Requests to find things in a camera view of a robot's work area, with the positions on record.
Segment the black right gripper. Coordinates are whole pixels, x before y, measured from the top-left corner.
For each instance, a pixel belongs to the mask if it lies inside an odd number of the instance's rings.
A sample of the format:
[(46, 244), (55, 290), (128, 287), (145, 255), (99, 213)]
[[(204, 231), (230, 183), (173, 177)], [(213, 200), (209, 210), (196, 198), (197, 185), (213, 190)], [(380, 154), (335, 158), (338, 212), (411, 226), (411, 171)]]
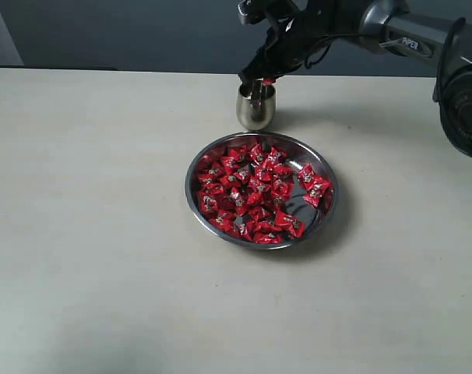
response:
[(290, 74), (310, 67), (310, 56), (329, 47), (336, 39), (358, 38), (358, 26), (348, 26), (340, 12), (340, 1), (309, 1), (299, 9), (293, 1), (253, 1), (269, 22), (266, 39), (255, 57), (238, 73), (242, 83), (252, 83), (251, 105), (259, 108), (260, 79)]

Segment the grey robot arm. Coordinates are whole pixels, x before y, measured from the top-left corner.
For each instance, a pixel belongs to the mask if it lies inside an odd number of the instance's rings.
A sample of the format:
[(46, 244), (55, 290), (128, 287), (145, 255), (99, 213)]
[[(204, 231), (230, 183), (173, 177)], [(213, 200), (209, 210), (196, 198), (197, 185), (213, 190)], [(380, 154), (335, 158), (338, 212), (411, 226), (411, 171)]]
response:
[(405, 1), (241, 1), (243, 24), (269, 22), (264, 44), (238, 74), (250, 96), (262, 102), (262, 89), (299, 68), (315, 65), (311, 56), (327, 53), (335, 41), (374, 54), (389, 52), (435, 69), (432, 100), (451, 144), (472, 158), (472, 25), (412, 13)]

